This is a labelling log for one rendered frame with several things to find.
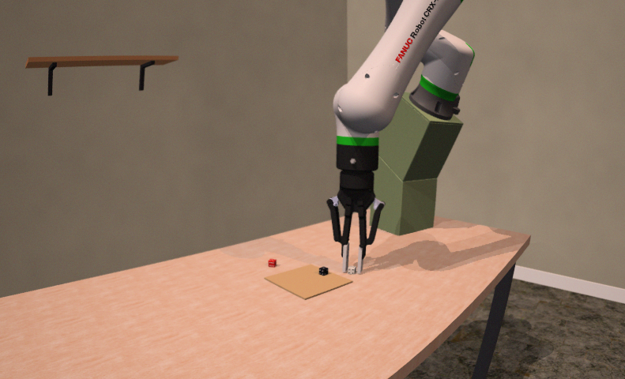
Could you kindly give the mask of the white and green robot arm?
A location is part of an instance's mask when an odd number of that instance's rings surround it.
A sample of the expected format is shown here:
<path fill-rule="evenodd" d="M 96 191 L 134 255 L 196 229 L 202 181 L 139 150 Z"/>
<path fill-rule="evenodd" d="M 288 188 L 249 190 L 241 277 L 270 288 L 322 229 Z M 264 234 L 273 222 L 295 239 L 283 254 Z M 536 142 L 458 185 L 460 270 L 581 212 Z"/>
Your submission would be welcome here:
<path fill-rule="evenodd" d="M 424 69 L 410 101 L 442 120 L 460 112 L 458 94 L 475 52 L 442 28 L 462 2 L 386 0 L 385 34 L 333 99 L 338 169 L 353 174 L 378 170 L 379 131 L 392 121 L 420 62 Z"/>

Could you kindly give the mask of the tan square mat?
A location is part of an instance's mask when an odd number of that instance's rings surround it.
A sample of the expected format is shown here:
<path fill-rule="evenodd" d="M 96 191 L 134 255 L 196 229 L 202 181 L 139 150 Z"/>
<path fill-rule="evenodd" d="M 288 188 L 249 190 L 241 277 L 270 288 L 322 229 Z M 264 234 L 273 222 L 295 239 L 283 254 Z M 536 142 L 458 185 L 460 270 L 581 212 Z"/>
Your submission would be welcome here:
<path fill-rule="evenodd" d="M 353 280 L 332 272 L 325 276 L 319 275 L 319 267 L 314 265 L 295 268 L 264 279 L 304 300 L 353 283 Z"/>

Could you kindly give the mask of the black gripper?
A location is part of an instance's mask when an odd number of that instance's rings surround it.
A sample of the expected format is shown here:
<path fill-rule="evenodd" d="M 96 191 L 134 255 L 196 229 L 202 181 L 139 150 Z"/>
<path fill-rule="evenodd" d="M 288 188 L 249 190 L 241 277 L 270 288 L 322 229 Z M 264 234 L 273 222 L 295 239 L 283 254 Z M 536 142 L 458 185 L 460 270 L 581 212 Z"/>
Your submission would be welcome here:
<path fill-rule="evenodd" d="M 341 225 L 338 212 L 339 202 L 345 208 L 345 221 L 343 234 L 341 236 Z M 343 257 L 342 272 L 348 269 L 349 255 L 349 235 L 352 223 L 352 214 L 358 213 L 360 226 L 360 246 L 358 255 L 357 273 L 363 270 L 363 259 L 366 256 L 366 246 L 372 245 L 378 228 L 379 217 L 384 201 L 375 198 L 374 193 L 374 174 L 373 171 L 368 174 L 353 174 L 340 172 L 340 190 L 335 197 L 331 197 L 326 202 L 330 209 L 333 239 L 341 244 L 341 256 Z M 369 238 L 367 238 L 367 209 L 374 203 L 375 213 L 373 216 Z M 339 233 L 339 234 L 338 234 Z"/>

